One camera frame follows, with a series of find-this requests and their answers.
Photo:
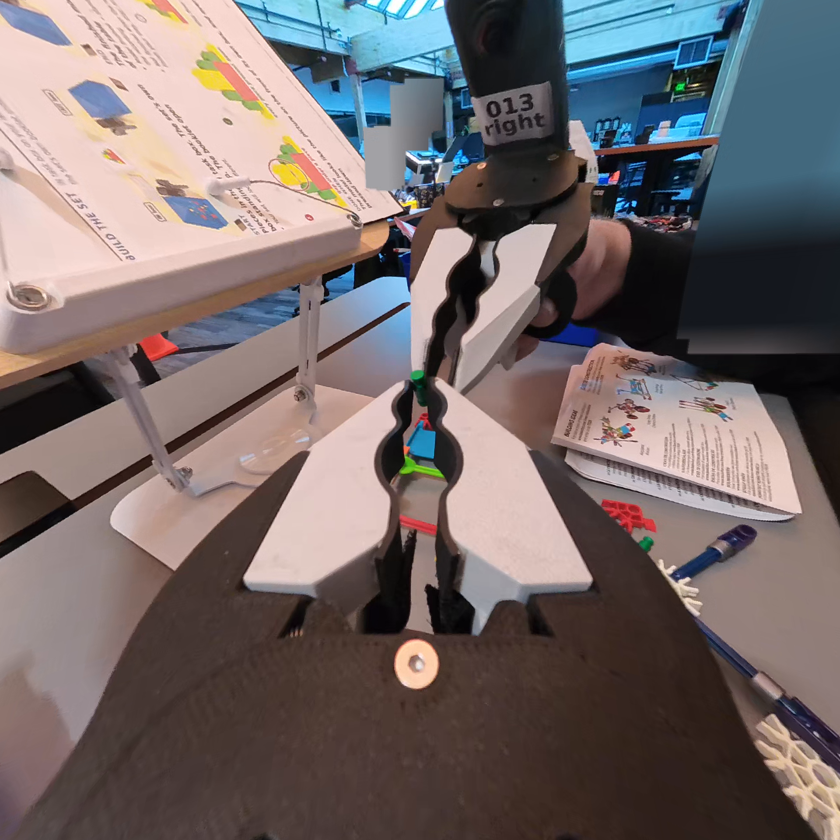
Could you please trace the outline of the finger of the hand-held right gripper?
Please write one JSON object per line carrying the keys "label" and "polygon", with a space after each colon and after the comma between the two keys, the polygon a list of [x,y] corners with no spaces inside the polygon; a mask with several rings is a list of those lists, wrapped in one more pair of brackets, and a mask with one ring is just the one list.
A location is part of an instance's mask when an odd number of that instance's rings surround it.
{"label": "finger of the hand-held right gripper", "polygon": [[477,236],[460,227],[437,230],[410,290],[413,371],[436,376],[449,355],[450,385],[475,387],[484,363],[471,343],[486,286]]}
{"label": "finger of the hand-held right gripper", "polygon": [[497,273],[476,299],[476,315],[463,334],[453,388],[468,393],[500,360],[539,311],[538,276],[556,224],[530,224],[498,240]]}

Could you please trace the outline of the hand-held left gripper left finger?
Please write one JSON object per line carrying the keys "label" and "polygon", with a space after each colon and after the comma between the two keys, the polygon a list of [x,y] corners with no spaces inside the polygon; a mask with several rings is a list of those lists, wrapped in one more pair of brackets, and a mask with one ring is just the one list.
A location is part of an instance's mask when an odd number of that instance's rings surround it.
{"label": "hand-held left gripper left finger", "polygon": [[411,611],[413,549],[405,549],[392,482],[414,391],[399,381],[311,446],[244,584],[253,592],[307,595],[369,632],[401,632]]}

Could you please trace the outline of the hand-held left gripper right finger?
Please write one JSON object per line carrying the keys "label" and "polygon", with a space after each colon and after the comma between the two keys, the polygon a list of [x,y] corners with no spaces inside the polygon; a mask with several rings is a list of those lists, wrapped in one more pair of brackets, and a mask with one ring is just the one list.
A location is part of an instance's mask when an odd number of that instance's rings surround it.
{"label": "hand-held left gripper right finger", "polygon": [[531,449],[445,381],[428,380],[426,397],[447,482],[427,587],[434,631],[479,634],[501,602],[588,591],[592,574]]}

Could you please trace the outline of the colourful toy cart frame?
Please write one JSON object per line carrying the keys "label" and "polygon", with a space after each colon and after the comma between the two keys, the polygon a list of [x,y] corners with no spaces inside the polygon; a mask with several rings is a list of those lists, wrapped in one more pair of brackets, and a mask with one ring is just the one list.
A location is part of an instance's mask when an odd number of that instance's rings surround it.
{"label": "colourful toy cart frame", "polygon": [[[422,413],[417,419],[408,441],[403,446],[404,462],[399,470],[399,477],[425,476],[436,480],[445,480],[444,474],[432,466],[436,445],[436,433],[428,419],[427,413]],[[437,535],[435,524],[400,515],[401,526],[409,531],[416,531],[427,536]]]}

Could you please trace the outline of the blue rod cross white hub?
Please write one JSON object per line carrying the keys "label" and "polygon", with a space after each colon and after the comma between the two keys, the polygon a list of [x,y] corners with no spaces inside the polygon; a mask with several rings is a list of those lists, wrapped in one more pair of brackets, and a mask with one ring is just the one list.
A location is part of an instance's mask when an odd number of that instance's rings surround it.
{"label": "blue rod cross white hub", "polygon": [[728,663],[752,689],[762,695],[777,713],[781,722],[809,747],[814,749],[830,766],[838,770],[839,736],[799,698],[790,695],[776,680],[753,667],[750,662],[709,629],[700,618],[699,591],[693,585],[697,576],[715,564],[729,560],[750,546],[757,537],[755,528],[740,524],[718,536],[694,559],[679,567],[657,562],[679,599],[695,618],[710,648]]}

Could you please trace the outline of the person's right forearm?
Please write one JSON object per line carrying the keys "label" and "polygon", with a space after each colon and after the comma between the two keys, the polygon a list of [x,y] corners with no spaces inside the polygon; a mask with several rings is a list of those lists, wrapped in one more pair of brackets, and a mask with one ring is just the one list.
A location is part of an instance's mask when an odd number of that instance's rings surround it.
{"label": "person's right forearm", "polygon": [[626,219],[618,223],[631,242],[622,287],[581,324],[616,336],[635,350],[685,361],[688,341],[677,332],[696,231],[664,233]]}

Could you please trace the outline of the person's right hand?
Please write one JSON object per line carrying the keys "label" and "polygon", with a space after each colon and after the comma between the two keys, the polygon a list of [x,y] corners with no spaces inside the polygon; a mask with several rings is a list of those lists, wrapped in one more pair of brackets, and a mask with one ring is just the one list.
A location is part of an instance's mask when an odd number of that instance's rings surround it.
{"label": "person's right hand", "polygon": [[627,289],[632,256],[632,235],[623,221],[591,220],[586,246],[567,269],[574,283],[576,301],[570,320],[634,343],[634,289]]}

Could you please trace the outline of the red toy fan connector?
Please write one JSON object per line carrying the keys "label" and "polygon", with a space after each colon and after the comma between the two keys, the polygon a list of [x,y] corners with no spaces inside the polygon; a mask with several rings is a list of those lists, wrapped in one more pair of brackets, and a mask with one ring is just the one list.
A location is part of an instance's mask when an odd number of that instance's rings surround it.
{"label": "red toy fan connector", "polygon": [[653,519],[647,518],[638,505],[618,500],[603,499],[602,509],[628,533],[635,530],[656,533],[657,527]]}

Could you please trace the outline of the wooden-top workbench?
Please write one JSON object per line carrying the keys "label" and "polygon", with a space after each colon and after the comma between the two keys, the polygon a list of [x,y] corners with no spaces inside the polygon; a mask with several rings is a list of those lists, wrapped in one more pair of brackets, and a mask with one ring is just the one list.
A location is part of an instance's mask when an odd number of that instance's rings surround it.
{"label": "wooden-top workbench", "polygon": [[599,172],[618,172],[615,215],[686,212],[702,154],[716,146],[718,139],[710,135],[596,150]]}

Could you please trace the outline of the wooden stand board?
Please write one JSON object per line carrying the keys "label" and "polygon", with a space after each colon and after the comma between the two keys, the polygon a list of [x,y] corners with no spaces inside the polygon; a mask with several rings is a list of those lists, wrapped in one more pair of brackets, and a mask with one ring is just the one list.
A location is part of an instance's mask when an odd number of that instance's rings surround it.
{"label": "wooden stand board", "polygon": [[125,344],[136,343],[154,333],[176,329],[187,323],[225,312],[270,293],[301,284],[304,280],[311,280],[326,272],[372,257],[384,246],[389,229],[390,225],[385,220],[367,224],[360,231],[360,243],[352,250],[339,255],[316,259],[296,268],[276,270],[267,277],[248,284],[219,291],[179,307],[110,325],[36,352],[21,354],[2,351],[1,387],[4,389],[32,380]]}

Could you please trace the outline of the toy instruction booklet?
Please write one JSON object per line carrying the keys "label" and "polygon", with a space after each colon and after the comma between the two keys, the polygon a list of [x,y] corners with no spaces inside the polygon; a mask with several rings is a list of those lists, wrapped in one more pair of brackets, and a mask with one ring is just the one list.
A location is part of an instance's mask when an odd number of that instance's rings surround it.
{"label": "toy instruction booklet", "polygon": [[753,385],[600,343],[570,369],[554,444],[578,475],[757,521],[802,513],[783,438]]}

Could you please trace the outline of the white instruction board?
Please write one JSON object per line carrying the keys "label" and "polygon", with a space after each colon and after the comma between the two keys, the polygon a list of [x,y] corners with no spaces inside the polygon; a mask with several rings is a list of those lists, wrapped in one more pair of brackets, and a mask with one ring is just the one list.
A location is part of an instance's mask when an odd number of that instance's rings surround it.
{"label": "white instruction board", "polygon": [[398,212],[234,2],[1,6],[3,350],[342,256]]}

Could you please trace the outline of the white snowflake toy connector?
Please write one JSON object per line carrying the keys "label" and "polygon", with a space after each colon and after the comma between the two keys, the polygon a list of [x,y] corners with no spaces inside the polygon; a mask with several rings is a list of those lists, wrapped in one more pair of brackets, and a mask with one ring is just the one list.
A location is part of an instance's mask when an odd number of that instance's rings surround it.
{"label": "white snowflake toy connector", "polygon": [[796,811],[821,839],[839,838],[839,776],[776,715],[756,727],[763,762]]}

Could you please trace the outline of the stand foot bracket with dome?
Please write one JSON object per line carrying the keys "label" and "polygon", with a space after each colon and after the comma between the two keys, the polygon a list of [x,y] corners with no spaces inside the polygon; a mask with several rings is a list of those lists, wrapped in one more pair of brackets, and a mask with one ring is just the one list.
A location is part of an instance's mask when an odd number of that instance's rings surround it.
{"label": "stand foot bracket with dome", "polygon": [[164,482],[174,492],[199,498],[223,488],[257,488],[292,456],[321,437],[314,394],[303,388],[285,392],[224,428],[192,451]]}

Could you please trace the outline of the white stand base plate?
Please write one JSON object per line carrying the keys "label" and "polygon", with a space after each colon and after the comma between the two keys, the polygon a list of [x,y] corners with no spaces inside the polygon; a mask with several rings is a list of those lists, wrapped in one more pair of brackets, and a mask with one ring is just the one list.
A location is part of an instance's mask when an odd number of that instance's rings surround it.
{"label": "white stand base plate", "polygon": [[194,472],[192,483],[211,490],[195,497],[155,476],[132,490],[113,509],[112,529],[174,571],[219,522],[265,479],[242,468],[240,459],[257,447],[300,427],[292,390],[275,395],[210,437],[178,467]]}

